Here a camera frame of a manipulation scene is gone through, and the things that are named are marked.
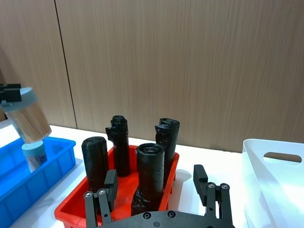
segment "tabletop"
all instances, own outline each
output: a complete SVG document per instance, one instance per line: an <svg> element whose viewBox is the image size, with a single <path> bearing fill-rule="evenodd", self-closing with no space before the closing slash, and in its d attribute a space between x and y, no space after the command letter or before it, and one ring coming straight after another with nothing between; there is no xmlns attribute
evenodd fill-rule
<svg viewBox="0 0 304 228"><path fill-rule="evenodd" d="M65 127L51 126L50 136L64 138L76 142L74 147L76 166L44 194L11 226L12 228L64 228L64 224L55 219L54 210L65 197L86 176L81 144L84 139L92 136L102 136L104 133L89 132ZM19 136L12 125L0 127L0 147L18 139ZM152 141L129 138L130 145L140 145ZM108 150L113 146L107 141ZM230 186L230 200L233 224L236 228L247 228L243 202L242 155L218 150L202 149L190 146L176 146L180 159L176 170L176 181L173 183L173 193L169 198L169 209L204 215L200 197L193 183L193 166L202 164L209 181L227 183Z"/></svg>

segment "light blue cap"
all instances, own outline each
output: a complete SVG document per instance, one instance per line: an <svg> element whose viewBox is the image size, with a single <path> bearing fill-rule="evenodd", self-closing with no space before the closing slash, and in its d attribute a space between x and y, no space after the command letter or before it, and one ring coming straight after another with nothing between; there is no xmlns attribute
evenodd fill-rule
<svg viewBox="0 0 304 228"><path fill-rule="evenodd" d="M42 141L34 142L31 144L22 145L23 154L27 157L43 155L46 153Z"/></svg>
<svg viewBox="0 0 304 228"><path fill-rule="evenodd" d="M21 101L20 102L11 102L11 103L2 103L0 104L5 113L14 112L20 109L23 109L37 101L37 97L32 88L26 87L20 89Z"/></svg>

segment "blue plastic bin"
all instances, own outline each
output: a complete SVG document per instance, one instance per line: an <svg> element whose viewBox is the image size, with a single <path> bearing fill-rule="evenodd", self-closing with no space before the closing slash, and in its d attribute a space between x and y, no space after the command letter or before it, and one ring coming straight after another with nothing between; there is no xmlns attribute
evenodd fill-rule
<svg viewBox="0 0 304 228"><path fill-rule="evenodd" d="M0 227L9 227L75 165L75 142L47 137L47 162L30 173L18 139L0 148Z"/></svg>

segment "wooden wall panel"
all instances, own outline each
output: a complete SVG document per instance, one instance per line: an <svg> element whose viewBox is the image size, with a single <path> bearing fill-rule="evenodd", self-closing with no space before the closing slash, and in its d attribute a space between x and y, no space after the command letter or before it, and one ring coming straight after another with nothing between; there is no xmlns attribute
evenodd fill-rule
<svg viewBox="0 0 304 228"><path fill-rule="evenodd" d="M57 0L80 129L123 114L153 139L241 151L246 138L304 142L304 1Z"/></svg>
<svg viewBox="0 0 304 228"><path fill-rule="evenodd" d="M0 69L34 88L51 124L76 127L53 0L0 0Z"/></svg>

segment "cylindrical container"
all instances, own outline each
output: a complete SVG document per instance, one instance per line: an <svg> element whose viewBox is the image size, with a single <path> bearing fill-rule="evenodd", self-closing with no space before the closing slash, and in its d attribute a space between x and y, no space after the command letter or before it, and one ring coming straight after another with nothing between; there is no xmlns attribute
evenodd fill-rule
<svg viewBox="0 0 304 228"><path fill-rule="evenodd" d="M131 203L131 215L157 211L163 195L164 148L145 143L136 148L139 185Z"/></svg>
<svg viewBox="0 0 304 228"><path fill-rule="evenodd" d="M100 136L87 138L83 141L81 149L89 191L97 192L104 187L106 173L109 170L106 140Z"/></svg>
<svg viewBox="0 0 304 228"><path fill-rule="evenodd" d="M130 174L128 122L122 115L115 115L111 120L111 127L105 129L108 140L114 146L114 166L118 177Z"/></svg>
<svg viewBox="0 0 304 228"><path fill-rule="evenodd" d="M25 143L38 142L51 133L48 121L32 88L21 88L21 102L2 105L6 116Z"/></svg>
<svg viewBox="0 0 304 228"><path fill-rule="evenodd" d="M167 184L173 163L179 129L180 122L169 118L160 119L159 125L155 126L156 143L163 146L165 149L164 187Z"/></svg>
<svg viewBox="0 0 304 228"><path fill-rule="evenodd" d="M27 159L30 172L35 171L48 160L42 141L23 144L21 148Z"/></svg>

